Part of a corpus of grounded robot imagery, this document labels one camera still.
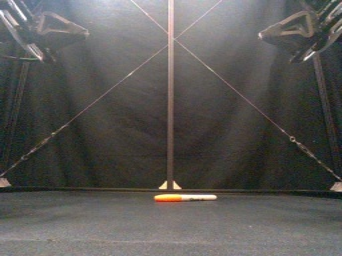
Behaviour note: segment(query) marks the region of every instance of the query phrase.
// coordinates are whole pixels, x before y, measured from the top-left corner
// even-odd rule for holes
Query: diagonal wire
[[[124,76],[124,78],[93,100],[93,102],[71,118],[71,120],[53,131],[47,138],[44,138],[29,152],[21,156],[21,158],[15,162],[15,164],[0,174],[0,178],[12,171],[19,164],[28,160],[31,155],[49,142],[49,140],[71,125],[71,123],[93,107],[93,105],[109,94],[109,92],[133,75],[133,73],[155,58],[156,55],[167,48],[167,45],[153,53],[153,55]]]
[[[210,70],[210,72],[220,79],[220,81],[230,87],[230,89],[240,96],[240,98],[252,106],[252,108],[259,112],[259,114],[270,121],[270,123],[280,130],[282,133],[290,138],[291,135],[284,131],[284,129],[276,124],[276,122],[267,116],[267,114],[260,110],[260,108],[252,103],[252,101],[240,93],[240,91],[227,82],[227,80],[218,74],[218,72],[206,64],[206,62],[195,55],[195,53],[175,39],[175,42],[182,46],[182,48],[190,53],[190,55],[200,62],[200,64]]]
[[[248,103],[248,105],[258,111],[258,113],[268,120],[268,122],[280,130],[280,132],[288,137],[298,149],[315,160],[315,162],[323,167],[323,169],[335,177],[336,180],[342,181],[342,177],[336,175],[334,170],[316,158],[315,154],[310,149],[296,141],[295,137],[290,135],[279,124],[268,117],[268,115],[260,110],[260,108],[252,103],[252,101],[240,93],[240,91],[227,82],[227,80],[218,74],[218,72],[206,64],[206,62],[192,53],[192,51],[175,39],[175,42],[182,48],[190,53],[190,55],[200,62],[200,64],[210,70],[210,72],[220,79],[220,81],[230,87],[230,89],[240,96],[240,98]]]

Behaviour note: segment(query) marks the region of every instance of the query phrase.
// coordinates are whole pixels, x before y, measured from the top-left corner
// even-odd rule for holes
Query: vertical metal pole
[[[327,131],[327,139],[328,139],[328,145],[331,150],[332,164],[334,164],[335,171],[338,171],[338,173],[340,174],[340,170],[342,170],[340,149],[338,146],[338,135],[334,129],[334,119],[331,116],[331,108],[330,108],[328,95],[326,90],[326,79],[324,79],[324,73],[323,73],[319,55],[315,55],[312,59],[314,59],[318,91],[320,96],[324,122],[326,122],[326,131]]]
[[[167,189],[173,190],[173,0],[168,0]]]

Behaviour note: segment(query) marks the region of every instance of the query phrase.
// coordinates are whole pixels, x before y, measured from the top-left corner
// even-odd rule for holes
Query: pole base
[[[331,191],[342,192],[342,182],[335,182],[334,186],[330,188]]]
[[[182,189],[175,181],[173,181],[173,184],[172,184],[172,188],[173,189]],[[167,181],[163,183],[163,185],[159,187],[159,189],[167,189]]]
[[[5,178],[0,178],[0,188],[11,187],[11,184]]]

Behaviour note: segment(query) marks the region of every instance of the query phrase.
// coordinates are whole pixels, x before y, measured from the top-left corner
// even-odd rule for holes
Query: orange marker
[[[184,201],[212,201],[215,195],[187,195],[187,194],[163,194],[155,196],[156,202],[184,202]]]

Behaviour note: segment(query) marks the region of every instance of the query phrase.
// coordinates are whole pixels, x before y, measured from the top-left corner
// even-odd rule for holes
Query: dark fabric
[[[1,194],[1,255],[339,255],[342,201],[222,194],[155,203],[151,193]]]
[[[218,2],[175,1],[175,36]],[[167,1],[136,3],[167,30]],[[165,180],[167,34],[131,1],[47,1],[88,28],[59,63],[31,67],[11,163],[117,83],[37,154],[15,185],[156,188]],[[258,40],[296,1],[236,0],[178,38],[219,76],[331,166],[312,62]],[[184,188],[328,189],[334,179],[175,43],[175,180]]]

